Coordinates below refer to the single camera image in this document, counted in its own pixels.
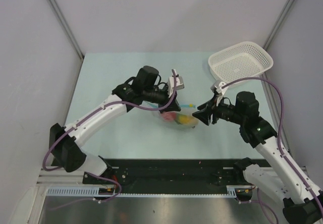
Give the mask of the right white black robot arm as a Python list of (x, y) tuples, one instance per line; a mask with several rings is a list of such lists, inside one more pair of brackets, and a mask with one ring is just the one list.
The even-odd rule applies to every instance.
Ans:
[(289, 152), (278, 145), (278, 134), (259, 115), (259, 102), (254, 93), (239, 92), (236, 103), (226, 104), (215, 93), (200, 105), (193, 116), (206, 125), (219, 119), (239, 125), (242, 139), (269, 163), (277, 178), (265, 173), (249, 158), (234, 165), (233, 179), (238, 184), (254, 184), (283, 208), (288, 223), (315, 223), (322, 219), (322, 190), (296, 164)]

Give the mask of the clear zip top bag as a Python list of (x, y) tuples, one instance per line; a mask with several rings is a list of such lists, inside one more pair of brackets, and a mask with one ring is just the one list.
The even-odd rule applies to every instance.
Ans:
[(192, 115), (197, 111), (196, 105), (181, 104), (180, 108), (180, 111), (169, 111), (163, 113), (160, 113), (159, 111), (151, 111), (152, 118), (160, 126), (178, 130), (194, 129), (199, 123), (199, 120)]

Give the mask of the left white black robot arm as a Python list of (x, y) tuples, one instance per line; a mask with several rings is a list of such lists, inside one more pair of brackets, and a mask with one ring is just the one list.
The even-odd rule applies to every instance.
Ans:
[(58, 163), (71, 173), (77, 170), (88, 172), (100, 183), (107, 183), (112, 177), (111, 166), (100, 156), (86, 153), (82, 146), (103, 126), (128, 113), (143, 107), (143, 102), (158, 105), (156, 111), (180, 111), (176, 100), (177, 91), (184, 88), (183, 78), (172, 70), (168, 81), (163, 83), (159, 71), (151, 66), (139, 69), (134, 77), (118, 85), (98, 107), (73, 123), (61, 126), (56, 123), (49, 131), (49, 150)]

